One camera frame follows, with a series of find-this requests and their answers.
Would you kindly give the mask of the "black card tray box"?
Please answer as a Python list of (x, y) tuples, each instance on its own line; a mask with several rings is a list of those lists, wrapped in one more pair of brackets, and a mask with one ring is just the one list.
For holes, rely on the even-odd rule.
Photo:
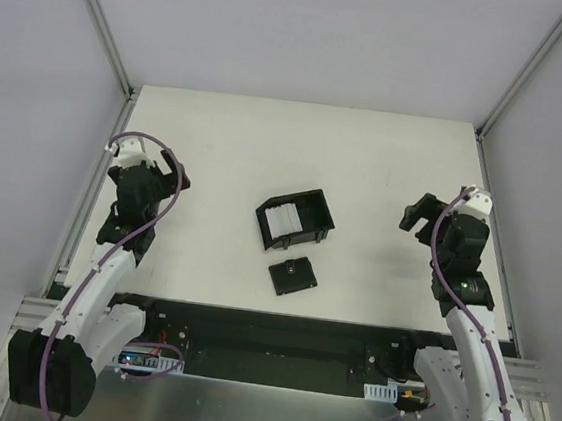
[(336, 228), (321, 188), (268, 198), (255, 213), (265, 250), (318, 244)]

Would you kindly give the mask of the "black leather card holder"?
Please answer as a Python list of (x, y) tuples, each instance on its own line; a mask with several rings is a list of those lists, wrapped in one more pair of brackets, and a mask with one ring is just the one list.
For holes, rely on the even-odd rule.
[(277, 297), (316, 288), (318, 284), (307, 256), (286, 259), (271, 265), (268, 270)]

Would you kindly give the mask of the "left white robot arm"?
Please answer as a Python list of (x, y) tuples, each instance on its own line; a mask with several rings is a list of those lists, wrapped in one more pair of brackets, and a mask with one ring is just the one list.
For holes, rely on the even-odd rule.
[(11, 401), (39, 408), (50, 421), (77, 417), (94, 395), (97, 378), (124, 346), (150, 345), (159, 322), (133, 304), (114, 304), (120, 284), (133, 276), (156, 238), (156, 224), (172, 210), (190, 179), (173, 152), (162, 172), (136, 139), (110, 147), (108, 170), (116, 197), (96, 236), (86, 269), (33, 330), (8, 344)]

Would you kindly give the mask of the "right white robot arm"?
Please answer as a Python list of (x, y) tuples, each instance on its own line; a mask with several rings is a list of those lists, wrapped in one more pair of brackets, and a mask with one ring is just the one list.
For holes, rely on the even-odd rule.
[(444, 348), (413, 345), (397, 352), (396, 368), (406, 379), (424, 381), (443, 421), (527, 421), (506, 372), (494, 298), (480, 270), (492, 207), (489, 193), (467, 187), (450, 203), (422, 196), (399, 222), (406, 232), (425, 222), (415, 236), (430, 247), (432, 295), (458, 357)]

